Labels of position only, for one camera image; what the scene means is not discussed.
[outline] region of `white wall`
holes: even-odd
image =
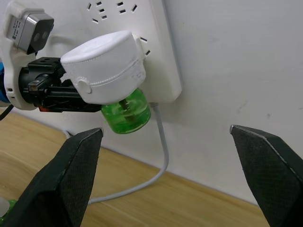
[[[76,43],[89,39],[72,0],[61,6],[60,1],[42,2],[61,20],[55,33]],[[169,171],[255,202],[229,126],[277,134],[303,156],[303,1],[165,2],[184,82],[175,103],[160,105],[171,150]],[[154,120],[136,133],[115,135],[101,113],[20,113],[74,133],[105,126],[105,146],[156,166],[162,163]]]

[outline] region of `white cable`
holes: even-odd
[[[163,148],[163,152],[164,152],[164,165],[163,165],[163,167],[158,172],[158,174],[155,175],[149,181],[144,182],[140,185],[137,185],[133,188],[127,189],[125,191],[121,191],[121,192],[111,194],[111,195],[108,195],[108,196],[105,196],[105,197],[98,197],[98,198],[91,199],[91,200],[89,200],[88,205],[91,205],[92,203],[95,203],[95,202],[102,202],[102,201],[115,199],[115,198],[118,198],[118,197],[121,197],[121,196],[124,196],[124,195],[128,195],[130,193],[133,193],[135,191],[138,191],[138,190],[140,190],[142,188],[145,188],[145,187],[151,185],[152,183],[156,182],[166,172],[166,169],[169,165],[169,149],[168,149],[166,138],[165,138],[165,133],[164,133],[164,128],[163,128],[163,124],[162,124],[162,120],[161,120],[161,115],[160,115],[160,112],[159,112],[159,109],[158,109],[158,103],[152,103],[151,107],[152,107],[152,109],[155,113],[155,116],[156,116],[157,125],[158,125],[158,129],[159,129],[159,134],[160,134],[160,139],[161,139],[161,144],[162,144],[162,148]],[[67,131],[63,131],[63,133],[66,135],[66,137],[68,137],[68,138],[70,137],[70,134]]]

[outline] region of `wooden surface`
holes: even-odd
[[[0,196],[17,199],[65,141],[60,131],[11,113],[0,122]],[[142,183],[157,169],[102,149],[92,197]],[[268,227],[257,206],[165,174],[131,195],[88,206],[83,227]]]

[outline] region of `socket hole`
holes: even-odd
[[[151,53],[150,50],[148,50],[148,52],[146,52],[145,56],[149,55]]]
[[[134,7],[132,8],[132,12],[134,12],[137,8],[138,8],[138,6],[134,5]]]
[[[147,43],[147,39],[144,39],[143,37],[140,37],[140,40]]]

